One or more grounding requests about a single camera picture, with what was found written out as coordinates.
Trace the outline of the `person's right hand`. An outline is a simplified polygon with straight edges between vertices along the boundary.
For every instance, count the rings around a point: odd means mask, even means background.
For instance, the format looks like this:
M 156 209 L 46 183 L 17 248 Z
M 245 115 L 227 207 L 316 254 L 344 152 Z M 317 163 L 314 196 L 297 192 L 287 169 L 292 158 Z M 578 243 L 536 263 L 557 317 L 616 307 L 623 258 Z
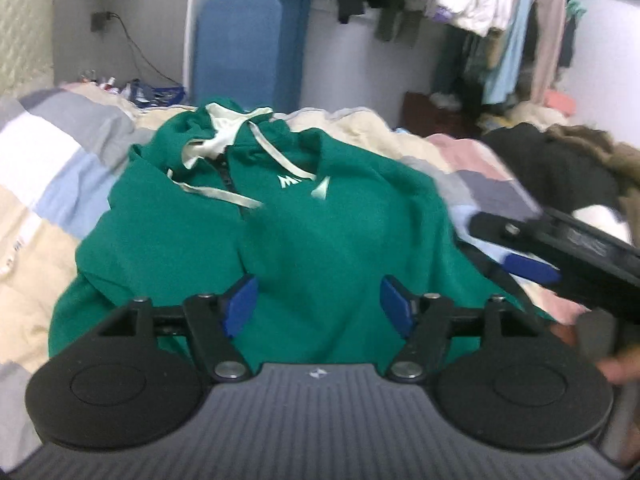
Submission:
M 573 325 L 550 332 L 593 363 L 616 389 L 614 411 L 601 439 L 602 452 L 620 466 L 639 463 L 639 326 L 603 310 L 584 312 Z

